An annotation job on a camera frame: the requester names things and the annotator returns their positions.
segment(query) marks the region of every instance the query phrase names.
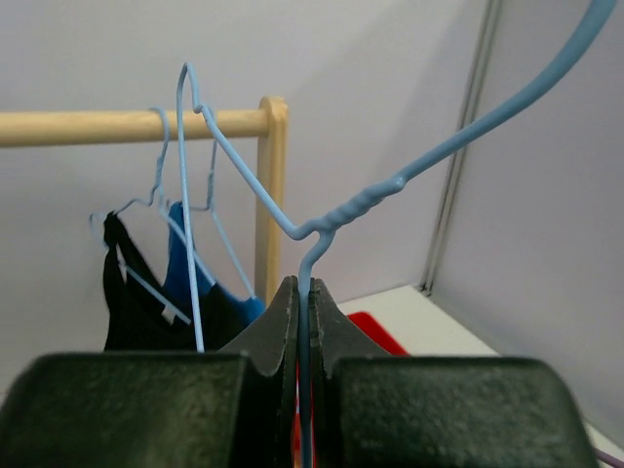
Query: blue garment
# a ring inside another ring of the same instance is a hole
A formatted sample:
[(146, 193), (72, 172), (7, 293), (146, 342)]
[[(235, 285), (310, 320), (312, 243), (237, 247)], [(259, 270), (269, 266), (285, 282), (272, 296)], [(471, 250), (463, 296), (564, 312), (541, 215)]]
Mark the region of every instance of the blue garment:
[[(184, 212), (181, 202), (172, 204), (169, 210), (169, 216), (184, 231)], [(174, 233), (170, 226), (169, 229), (169, 265), (167, 266), (167, 276), (165, 278), (164, 288), (171, 298), (181, 305), (191, 303), (191, 287), (188, 280), (188, 262), (186, 260), (186, 247), (182, 241)], [(197, 290), (201, 296), (208, 294), (213, 287), (204, 276), (202, 270), (197, 268)], [(239, 317), (246, 325), (249, 325), (264, 312), (264, 302), (257, 297), (250, 297), (241, 300), (221, 286), (225, 296), (236, 309)]]

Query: wooden post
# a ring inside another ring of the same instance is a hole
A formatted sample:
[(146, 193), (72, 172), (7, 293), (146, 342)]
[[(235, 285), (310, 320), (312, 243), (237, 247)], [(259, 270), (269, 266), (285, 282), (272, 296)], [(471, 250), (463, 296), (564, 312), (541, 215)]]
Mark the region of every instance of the wooden post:
[[(258, 138), (257, 178), (275, 203), (283, 208), (286, 170), (286, 141), (289, 111), (281, 97), (263, 97), (260, 109), (268, 119), (268, 135)], [(255, 205), (255, 293), (266, 304), (280, 284), (282, 229), (264, 205)]]

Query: metal strip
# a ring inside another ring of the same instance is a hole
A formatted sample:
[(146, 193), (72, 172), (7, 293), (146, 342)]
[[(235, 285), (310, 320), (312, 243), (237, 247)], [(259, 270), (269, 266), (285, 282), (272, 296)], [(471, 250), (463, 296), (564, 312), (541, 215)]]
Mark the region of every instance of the metal strip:
[[(464, 100), (461, 104), (459, 113), (459, 122), (457, 130), (461, 130), (475, 120), (477, 115), (477, 107), (479, 97), (486, 78), (489, 57), (491, 55), (491, 45), (493, 42), (498, 18), (500, 16), (502, 0), (487, 0), (484, 11), (484, 18), (479, 32), (479, 39), (475, 56), (471, 65), (468, 81), (466, 83), (466, 91)], [(429, 252), (427, 254), (427, 262), (420, 283), (420, 290), (429, 295), (431, 294), (436, 273), (442, 257), (442, 252), (447, 238), (449, 229), (449, 220), (452, 212), (453, 201), (457, 191), (457, 183), (461, 175), (466, 149), (464, 146), (450, 157), (448, 164), (447, 178), (443, 189), (442, 201), (438, 209), (438, 217), (436, 218), (436, 226), (434, 228)]]

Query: horizontal wooden bar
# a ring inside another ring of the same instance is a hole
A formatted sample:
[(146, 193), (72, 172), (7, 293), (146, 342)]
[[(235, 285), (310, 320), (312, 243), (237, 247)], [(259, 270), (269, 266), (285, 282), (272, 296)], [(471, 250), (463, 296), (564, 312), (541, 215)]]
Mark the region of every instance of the horizontal wooden bar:
[[(216, 122), (226, 137), (265, 137), (266, 112), (221, 110)], [(176, 113), (168, 111), (172, 140), (177, 139)], [(212, 137), (201, 114), (184, 112), (184, 137)], [(154, 111), (0, 112), (0, 147), (160, 141), (163, 125)]]

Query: black garment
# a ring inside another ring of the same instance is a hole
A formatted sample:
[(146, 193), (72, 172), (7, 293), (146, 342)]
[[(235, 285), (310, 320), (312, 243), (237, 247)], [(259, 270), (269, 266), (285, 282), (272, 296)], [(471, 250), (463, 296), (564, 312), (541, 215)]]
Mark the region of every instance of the black garment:
[[(104, 295), (110, 313), (104, 351), (196, 350), (192, 323), (186, 325), (175, 317), (170, 324), (162, 316), (165, 306), (158, 299), (130, 275), (124, 281), (117, 248), (125, 263), (140, 278), (170, 300), (133, 243), (126, 227), (113, 213), (104, 222), (104, 242), (108, 246), (103, 272)], [(192, 320), (190, 308), (178, 308)], [(207, 350), (221, 348), (245, 328), (236, 308), (219, 285), (215, 285), (208, 294), (200, 297), (200, 313), (204, 347)]]

